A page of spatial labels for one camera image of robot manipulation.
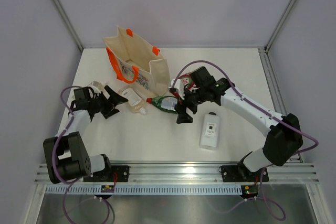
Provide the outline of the green dish soap bottle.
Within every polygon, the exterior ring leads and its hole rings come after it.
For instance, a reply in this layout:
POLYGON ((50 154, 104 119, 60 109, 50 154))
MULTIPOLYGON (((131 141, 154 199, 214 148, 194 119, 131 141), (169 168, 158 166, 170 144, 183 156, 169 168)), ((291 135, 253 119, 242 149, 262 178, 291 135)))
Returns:
POLYGON ((163 112, 177 114, 175 106, 177 105, 178 99, 174 96, 164 95, 155 98, 147 98, 146 102, 163 112))

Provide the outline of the clear liquid soap bottle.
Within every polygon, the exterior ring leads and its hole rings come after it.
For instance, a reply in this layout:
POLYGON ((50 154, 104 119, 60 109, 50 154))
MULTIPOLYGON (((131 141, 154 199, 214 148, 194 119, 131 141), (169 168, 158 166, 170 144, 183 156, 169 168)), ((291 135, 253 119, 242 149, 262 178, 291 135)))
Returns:
POLYGON ((118 94, 128 100, 128 107, 132 113, 141 115, 147 114, 145 100, 139 96, 131 86, 121 88, 118 94))

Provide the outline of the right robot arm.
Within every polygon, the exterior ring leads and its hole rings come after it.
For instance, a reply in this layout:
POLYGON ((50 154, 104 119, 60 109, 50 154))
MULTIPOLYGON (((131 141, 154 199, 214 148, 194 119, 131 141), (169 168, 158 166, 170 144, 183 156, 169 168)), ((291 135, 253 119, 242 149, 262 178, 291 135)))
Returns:
POLYGON ((237 173, 241 179, 250 180, 270 165, 282 166, 303 145, 295 115, 282 115, 249 100, 228 78, 215 80, 205 67, 194 70, 190 77, 194 83, 191 88, 187 88, 180 78, 170 81, 170 92, 178 95, 175 106, 178 124, 192 123, 187 111, 196 113, 200 104, 213 102, 241 116, 266 138, 261 148, 246 154, 238 162, 237 173))

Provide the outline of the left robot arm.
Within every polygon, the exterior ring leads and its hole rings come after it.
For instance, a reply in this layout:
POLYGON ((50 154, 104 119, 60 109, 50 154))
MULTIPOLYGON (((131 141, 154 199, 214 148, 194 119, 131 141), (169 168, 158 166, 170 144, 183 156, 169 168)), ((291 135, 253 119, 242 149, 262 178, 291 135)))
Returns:
POLYGON ((70 184, 85 177, 108 181, 113 175, 113 169, 107 155, 90 156, 82 135, 96 114, 100 113, 109 119, 119 113, 117 106, 127 103, 128 99, 109 86, 103 87, 108 97, 90 86, 64 88, 65 91, 69 89, 73 89, 75 98, 70 106, 64 103, 68 109, 66 125, 56 136, 43 142, 49 179, 53 184, 70 184))

